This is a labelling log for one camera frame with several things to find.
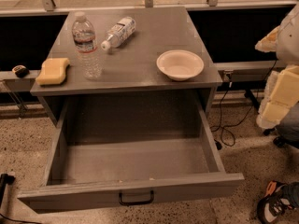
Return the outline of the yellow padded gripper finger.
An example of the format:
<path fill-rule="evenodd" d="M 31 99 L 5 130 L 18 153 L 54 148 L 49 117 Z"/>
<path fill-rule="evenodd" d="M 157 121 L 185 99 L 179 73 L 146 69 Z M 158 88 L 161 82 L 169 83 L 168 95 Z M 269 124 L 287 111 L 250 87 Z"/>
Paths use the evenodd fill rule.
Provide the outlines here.
<path fill-rule="evenodd" d="M 274 28 L 269 34 L 257 42 L 255 48 L 261 52 L 275 52 L 277 50 L 277 36 L 279 27 Z"/>
<path fill-rule="evenodd" d="M 280 124 L 299 102 L 299 66 L 288 65 L 281 72 L 272 71 L 261 102 L 261 124 Z"/>

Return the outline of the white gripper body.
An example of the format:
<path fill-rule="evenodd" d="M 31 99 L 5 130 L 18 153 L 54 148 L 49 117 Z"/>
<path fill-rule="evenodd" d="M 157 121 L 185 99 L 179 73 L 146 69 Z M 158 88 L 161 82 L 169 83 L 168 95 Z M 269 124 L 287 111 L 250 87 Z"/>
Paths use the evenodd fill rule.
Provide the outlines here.
<path fill-rule="evenodd" d="M 289 142 L 299 141 L 299 103 L 291 108 L 277 126 L 277 131 L 280 136 Z"/>

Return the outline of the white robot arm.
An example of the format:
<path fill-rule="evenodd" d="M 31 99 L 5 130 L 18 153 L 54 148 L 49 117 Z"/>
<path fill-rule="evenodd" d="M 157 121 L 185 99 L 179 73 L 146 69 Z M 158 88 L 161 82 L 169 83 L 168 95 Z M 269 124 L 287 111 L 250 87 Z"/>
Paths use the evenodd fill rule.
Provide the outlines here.
<path fill-rule="evenodd" d="M 296 5 L 281 24 L 260 40 L 255 48 L 275 52 L 286 64 L 281 72 L 272 71 L 264 89 L 264 98 L 256 122 L 263 129 L 278 131 L 275 143 L 298 146 L 299 102 L 299 5 Z"/>

